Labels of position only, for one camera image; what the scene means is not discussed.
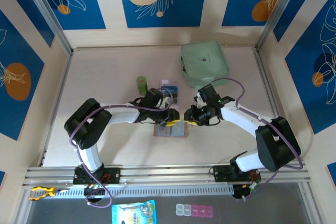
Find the pink box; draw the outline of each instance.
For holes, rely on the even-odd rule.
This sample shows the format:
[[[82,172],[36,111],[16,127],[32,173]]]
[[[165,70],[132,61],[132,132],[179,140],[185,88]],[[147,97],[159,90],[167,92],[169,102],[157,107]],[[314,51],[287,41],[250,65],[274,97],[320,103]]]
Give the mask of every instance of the pink box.
[[[191,206],[191,216],[198,217],[198,206],[197,205]]]
[[[198,216],[201,218],[205,217],[206,207],[205,206],[198,206]]]
[[[205,207],[205,217],[206,218],[213,218],[214,217],[214,209],[211,206],[206,206]]]

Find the wire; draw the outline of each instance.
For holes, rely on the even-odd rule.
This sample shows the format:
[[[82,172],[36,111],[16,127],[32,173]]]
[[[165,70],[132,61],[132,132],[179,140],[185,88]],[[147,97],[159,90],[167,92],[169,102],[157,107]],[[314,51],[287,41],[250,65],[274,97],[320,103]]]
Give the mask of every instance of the wire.
[[[267,124],[269,127],[271,127],[277,134],[278,134],[278,136],[280,137],[280,139],[282,139],[283,140],[283,142],[288,146],[288,148],[291,150],[291,152],[293,153],[293,155],[295,156],[295,158],[296,158],[296,160],[299,162],[299,166],[292,166],[292,165],[285,165],[285,167],[288,167],[288,168],[291,168],[291,169],[297,169],[297,170],[300,170],[300,169],[302,169],[303,168],[303,163],[302,163],[302,161],[301,161],[301,159],[300,159],[300,156],[299,156],[299,154],[296,152],[296,150],[293,148],[293,146],[289,143],[289,141],[285,138],[285,136],[273,125],[273,124],[271,124],[270,122],[268,122],[267,120],[265,120],[265,119],[263,119],[261,116],[259,116],[259,115],[256,115],[255,113],[253,113],[253,112],[251,112],[251,111],[248,111],[248,110],[245,110],[244,108],[242,108],[238,103],[239,103],[239,101],[240,101],[240,99],[243,97],[243,95],[245,94],[245,87],[244,87],[244,85],[241,83],[241,82],[239,82],[239,81],[237,81],[237,80],[235,80],[235,79],[232,79],[232,78],[219,78],[219,79],[216,79],[216,80],[214,80],[214,81],[212,81],[210,84],[212,84],[212,83],[214,83],[215,81],[218,81],[218,80],[230,80],[230,81],[233,81],[233,82],[235,82],[235,83],[237,83],[238,85],[240,85],[240,87],[242,88],[242,93],[240,94],[240,96],[238,96],[238,98],[237,98],[237,100],[236,100],[236,107],[237,107],[237,109],[238,110],[240,110],[240,111],[242,111],[242,112],[244,112],[245,114],[248,114],[248,115],[250,115],[250,116],[252,116],[252,117],[254,117],[254,118],[256,118],[256,119],[258,119],[259,121],[261,121],[261,122],[263,122],[263,123],[265,123],[265,124]],[[276,170],[275,172],[274,172],[274,174],[262,185],[262,186],[260,186],[259,188],[258,188],[258,190],[260,190],[261,188],[263,188],[266,184],[268,184],[276,175],[278,174],[278,170]],[[252,194],[250,194],[250,195],[248,195],[248,196],[246,196],[245,198],[244,198],[244,201],[247,199],[247,198],[249,198],[249,197],[251,197],[251,195],[253,195],[254,193],[252,193]]]
[[[210,174],[210,175],[212,175],[212,176],[215,176],[215,173],[214,173],[214,172],[211,172],[211,170],[213,171],[213,170],[214,170],[214,168],[213,168],[213,167],[211,167],[211,168],[209,169],[209,174]]]
[[[98,184],[100,185],[102,188],[99,188],[99,189],[104,189],[105,192],[107,193],[107,195],[109,196],[109,203],[104,205],[104,206],[98,206],[98,205],[93,205],[90,201],[89,201],[89,194],[87,194],[85,200],[87,202],[87,204],[89,206],[93,206],[93,207],[96,207],[96,208],[107,208],[107,207],[110,207],[112,205],[112,195],[111,195],[111,192],[109,191],[109,189],[106,188],[106,186],[99,180],[97,179],[94,174],[90,171],[90,169],[84,164],[84,161],[80,155],[80,152],[79,152],[79,146],[77,144],[74,144],[73,143],[73,139],[74,139],[74,136],[76,135],[76,133],[79,131],[79,129],[90,119],[92,118],[95,114],[97,114],[99,111],[101,110],[104,110],[104,109],[111,109],[111,108],[130,108],[130,109],[141,109],[141,110],[148,110],[148,111],[153,111],[153,112],[160,112],[160,111],[165,111],[165,110],[168,110],[169,107],[173,104],[173,95],[172,93],[170,92],[169,89],[166,89],[169,93],[169,95],[171,96],[170,98],[170,101],[169,101],[169,104],[167,107],[163,108],[163,109],[151,109],[151,108],[145,108],[145,107],[141,107],[141,106],[134,106],[134,105],[125,105],[125,104],[121,104],[121,105],[106,105],[106,106],[102,106],[102,107],[99,107],[98,109],[92,111],[83,121],[80,122],[80,124],[78,124],[78,126],[75,128],[75,130],[72,132],[72,134],[70,135],[70,139],[69,139],[69,143],[75,147],[76,149],[76,153],[77,153],[77,156],[82,164],[82,167],[83,169],[85,170],[85,172]]]
[[[216,126],[220,123],[220,119],[218,118],[218,122],[217,123],[213,123],[213,124],[204,124],[204,126]]]
[[[251,174],[255,174],[259,179],[261,179],[261,175],[260,174],[257,174],[256,172],[252,172],[252,173],[250,173],[250,175]]]

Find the orange circle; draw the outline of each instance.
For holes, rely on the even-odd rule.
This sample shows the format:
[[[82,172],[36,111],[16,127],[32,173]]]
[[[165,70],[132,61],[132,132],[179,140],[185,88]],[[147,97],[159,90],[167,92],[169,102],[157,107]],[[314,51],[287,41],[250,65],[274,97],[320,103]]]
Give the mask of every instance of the orange circle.
[[[267,21],[278,0],[260,0],[252,10],[252,18],[257,22]]]
[[[57,9],[60,13],[62,13],[63,15],[68,15],[70,14],[70,8],[67,5],[59,5],[57,6]]]
[[[323,84],[323,74],[321,74],[320,72],[314,73],[312,81],[313,81],[314,86],[316,86],[316,87],[322,86],[322,84]]]
[[[22,63],[12,63],[5,70],[7,93],[16,101],[27,99],[31,85],[29,70]]]

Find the black mount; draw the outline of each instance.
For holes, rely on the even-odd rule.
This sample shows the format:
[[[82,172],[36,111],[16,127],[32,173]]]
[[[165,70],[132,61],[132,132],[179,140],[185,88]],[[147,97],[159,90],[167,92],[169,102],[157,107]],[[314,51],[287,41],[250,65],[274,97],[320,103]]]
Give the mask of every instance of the black mount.
[[[209,121],[213,117],[218,117],[220,120],[223,119],[220,109],[228,102],[234,101],[231,97],[221,98],[217,94],[214,87],[209,84],[198,90],[202,100],[206,103],[206,106],[202,108],[197,108],[197,106],[192,105],[184,113],[184,120],[189,122],[195,122],[198,126],[209,125]]]
[[[226,103],[234,101],[231,97],[221,98],[211,84],[199,89],[198,92],[206,106],[199,109],[192,105],[184,114],[185,121],[196,122],[198,126],[208,125],[209,120],[215,116],[223,119],[220,112],[221,108]],[[279,116],[273,119],[271,124],[284,135],[290,145],[300,155],[301,149],[288,121]],[[282,139],[275,140],[278,134],[269,125],[258,127],[255,133],[259,159],[269,171],[275,172],[295,158],[293,152]]]
[[[298,155],[301,155],[301,149],[288,121],[279,116],[273,119],[271,124],[284,135]],[[293,152],[282,139],[274,140],[274,137],[277,136],[278,134],[268,125],[260,126],[256,130],[259,159],[265,168],[271,172],[275,172],[295,158]]]
[[[103,184],[119,184],[120,168],[109,168],[102,165],[93,175],[96,179],[101,180]],[[74,185],[91,185],[95,183],[81,165],[75,168]]]
[[[131,104],[136,106],[141,106],[150,109],[158,109],[157,104],[163,101],[163,94],[161,91],[155,88],[151,88],[147,91],[146,95],[141,98],[139,103],[135,101],[131,102]],[[147,118],[152,119],[156,124],[161,126],[166,126],[167,122],[172,122],[180,119],[180,113],[175,109],[167,109],[164,111],[148,111],[139,109],[139,116],[135,123],[139,123],[145,121]]]
[[[64,128],[70,136],[78,125],[94,110],[100,108],[100,104],[90,98],[65,122]],[[91,117],[92,121],[85,122],[73,137],[73,140],[82,150],[94,146],[100,138],[112,115],[106,110],[101,110]]]
[[[242,172],[237,164],[236,158],[246,152],[240,153],[230,160],[230,165],[213,166],[213,174],[216,182],[243,182],[248,183],[252,180],[251,173],[258,173],[257,169]]]

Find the gray floor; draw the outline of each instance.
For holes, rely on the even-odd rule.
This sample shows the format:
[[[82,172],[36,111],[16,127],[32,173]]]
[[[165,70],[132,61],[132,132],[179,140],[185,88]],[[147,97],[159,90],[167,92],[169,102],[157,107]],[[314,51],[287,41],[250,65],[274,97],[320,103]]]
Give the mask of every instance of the gray floor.
[[[153,198],[116,198],[113,204],[129,204],[150,199]],[[295,183],[267,185],[246,202],[237,202],[232,196],[154,197],[154,199],[158,224],[309,223],[299,188]],[[212,206],[214,217],[208,219],[177,216],[176,204]],[[89,207],[84,199],[45,198],[33,203],[27,223],[108,224],[111,223],[111,208]]]

